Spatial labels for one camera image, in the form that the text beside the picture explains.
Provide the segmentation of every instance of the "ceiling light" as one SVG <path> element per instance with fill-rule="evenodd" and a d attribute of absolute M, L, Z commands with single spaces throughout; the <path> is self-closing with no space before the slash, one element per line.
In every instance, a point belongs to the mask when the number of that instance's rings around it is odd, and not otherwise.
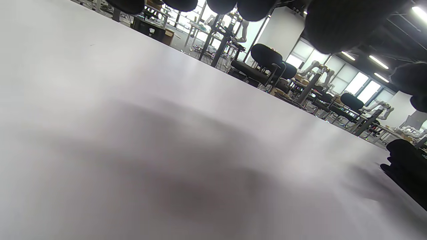
<path fill-rule="evenodd" d="M 376 59 L 374 56 L 370 55 L 369 56 L 372 60 L 374 60 L 376 63 L 378 63 L 380 66 L 382 66 L 385 69 L 388 69 L 389 67 L 386 66 L 384 63 L 382 63 L 380 60 Z"/>
<path fill-rule="evenodd" d="M 354 57 L 350 56 L 350 54 L 346 53 L 346 52 L 341 52 L 342 54 L 344 54 L 345 56 L 347 56 L 349 59 L 351 59 L 352 61 L 355 61 L 356 59 L 354 59 Z"/>
<path fill-rule="evenodd" d="M 381 76 L 380 74 L 378 74 L 378 73 L 374 73 L 374 74 L 375 74 L 375 76 L 381 78 L 383 81 L 389 82 L 385 77 Z"/>
<path fill-rule="evenodd" d="M 427 13 L 424 12 L 420 7 L 413 7 L 412 10 L 424 21 L 427 23 Z"/>

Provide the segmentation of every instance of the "white table surface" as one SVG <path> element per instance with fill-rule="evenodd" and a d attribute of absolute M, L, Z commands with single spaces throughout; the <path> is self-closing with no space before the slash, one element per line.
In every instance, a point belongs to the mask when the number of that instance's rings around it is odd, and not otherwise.
<path fill-rule="evenodd" d="M 2 8 L 0 239 L 427 238 L 386 151 L 71 1 Z"/>

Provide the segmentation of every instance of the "black office chair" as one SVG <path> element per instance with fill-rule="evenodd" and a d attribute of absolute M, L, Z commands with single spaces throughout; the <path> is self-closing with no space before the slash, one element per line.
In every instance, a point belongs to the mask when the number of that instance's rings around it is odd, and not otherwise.
<path fill-rule="evenodd" d="M 356 119 L 362 114 L 361 109 L 364 106 L 364 103 L 350 93 L 343 94 L 341 96 L 341 102 L 349 109 L 351 109 L 354 113 L 356 113 L 356 116 L 353 117 L 347 112 L 348 110 L 341 110 L 340 107 L 337 107 L 335 105 L 331 105 L 329 109 L 331 112 L 334 112 L 338 115 L 332 122 L 332 124 L 334 124 L 339 117 L 345 117 L 346 119 L 348 119 L 348 122 L 344 125 L 344 127 L 346 127 L 349 122 L 356 122 Z"/>
<path fill-rule="evenodd" d="M 321 87 L 321 86 L 317 86 L 317 85 L 315 85 L 314 87 L 313 87 L 313 89 L 316 89 L 318 92 L 320 92 L 320 93 L 322 93 L 322 94 L 326 94 L 326 93 L 323 93 L 323 87 Z M 306 106 L 307 105 L 307 103 L 308 102 L 314 102 L 316 99 L 317 99 L 317 94 L 316 93 L 311 93 L 311 94 L 309 94 L 308 96 L 307 96 L 307 98 L 305 99 L 305 104 L 304 104 L 304 106 Z"/>
<path fill-rule="evenodd" d="M 312 102 L 312 104 L 317 107 L 317 109 L 312 113 L 316 116 L 317 112 L 321 109 L 327 113 L 330 112 L 329 107 L 332 104 L 333 96 L 327 93 L 322 93 L 322 96 L 317 96 L 317 98 Z"/>
<path fill-rule="evenodd" d="M 264 86 L 270 84 L 273 87 L 279 83 L 279 89 L 284 89 L 284 92 L 289 91 L 287 84 L 280 82 L 280 78 L 290 79 L 294 77 L 296 75 L 294 66 L 284 63 L 282 55 L 263 44 L 255 44 L 252 47 L 251 56 L 258 63 L 259 69 L 252 68 L 241 61 L 234 60 L 231 62 L 233 68 L 244 74 L 244 82 L 252 86 L 257 86 L 260 83 Z M 229 74 L 236 76 L 233 71 L 230 71 Z"/>

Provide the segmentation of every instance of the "ceiling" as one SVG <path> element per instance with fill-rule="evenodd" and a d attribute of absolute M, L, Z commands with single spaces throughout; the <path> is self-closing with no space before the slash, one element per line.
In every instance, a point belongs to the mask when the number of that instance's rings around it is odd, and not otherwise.
<path fill-rule="evenodd" d="M 291 9 L 303 11 L 309 2 L 310 0 L 281 0 L 278 6 L 288 6 Z M 385 83 L 374 73 L 388 77 L 400 65 L 427 61 L 427 23 L 414 13 L 413 6 L 419 6 L 427 12 L 427 0 L 409 0 L 402 9 L 390 15 L 387 21 L 364 42 L 348 51 L 356 61 L 350 60 L 341 53 L 337 56 L 372 78 L 378 79 L 390 89 L 398 91 L 396 86 Z M 309 41 L 305 32 L 301 36 Z M 386 70 L 373 62 L 369 55 L 380 59 L 389 69 Z"/>

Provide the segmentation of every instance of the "white robotic arm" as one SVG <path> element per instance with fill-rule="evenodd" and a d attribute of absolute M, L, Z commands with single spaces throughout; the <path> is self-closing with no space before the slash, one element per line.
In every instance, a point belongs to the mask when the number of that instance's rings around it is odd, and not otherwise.
<path fill-rule="evenodd" d="M 233 39 L 233 42 L 235 43 L 245 43 L 247 41 L 246 36 L 248 34 L 249 22 L 246 20 L 243 20 L 241 24 L 242 24 L 242 37 Z"/>
<path fill-rule="evenodd" d="M 312 63 L 311 63 L 311 65 L 306 69 L 306 70 L 304 70 L 304 71 L 302 71 L 302 72 L 298 72 L 298 74 L 299 75 L 301 75 L 301 76 L 306 76 L 311 70 L 313 70 L 313 68 L 315 68 L 315 67 L 320 67 L 320 62 L 318 62 L 318 61 L 313 61 Z"/>
<path fill-rule="evenodd" d="M 319 86 L 324 87 L 324 88 L 328 86 L 328 84 L 330 82 L 330 78 L 335 74 L 335 71 L 329 70 L 326 74 L 327 75 L 326 75 L 325 82 L 319 85 Z"/>
<path fill-rule="evenodd" d="M 384 101 L 379 101 L 379 100 L 374 100 L 375 103 L 371 106 L 371 107 L 363 107 L 363 110 L 366 112 L 372 112 L 374 109 L 376 109 L 378 106 L 380 106 L 380 108 L 382 107 L 382 109 L 386 110 L 385 112 L 383 111 L 383 113 L 378 116 L 378 119 L 380 120 L 387 120 L 387 118 L 389 117 L 390 113 L 395 109 L 392 108 L 388 103 L 384 102 Z"/>

